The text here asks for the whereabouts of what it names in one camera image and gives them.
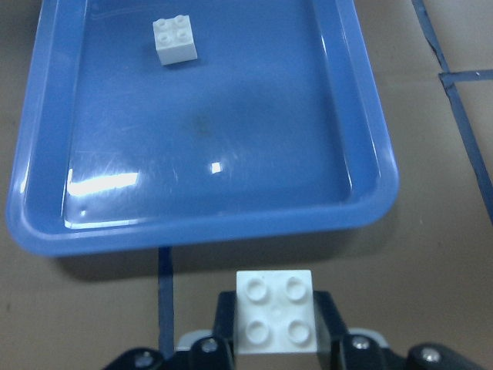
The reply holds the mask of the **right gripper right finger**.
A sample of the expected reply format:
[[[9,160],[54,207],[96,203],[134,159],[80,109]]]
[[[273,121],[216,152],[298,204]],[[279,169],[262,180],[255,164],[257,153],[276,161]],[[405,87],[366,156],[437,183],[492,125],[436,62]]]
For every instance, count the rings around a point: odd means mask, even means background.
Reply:
[[[318,355],[324,369],[481,369],[471,359],[434,342],[411,347],[405,356],[362,331],[351,333],[330,293],[314,292]]]

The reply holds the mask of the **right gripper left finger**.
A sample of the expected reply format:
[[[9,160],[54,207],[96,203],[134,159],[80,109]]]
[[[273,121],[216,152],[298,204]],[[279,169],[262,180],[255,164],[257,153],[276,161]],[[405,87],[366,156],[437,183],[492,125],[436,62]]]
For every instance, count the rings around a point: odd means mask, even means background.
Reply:
[[[166,358],[151,348],[132,348],[112,360],[106,369],[234,369],[234,318],[236,294],[219,294],[213,330],[190,349],[175,351]]]

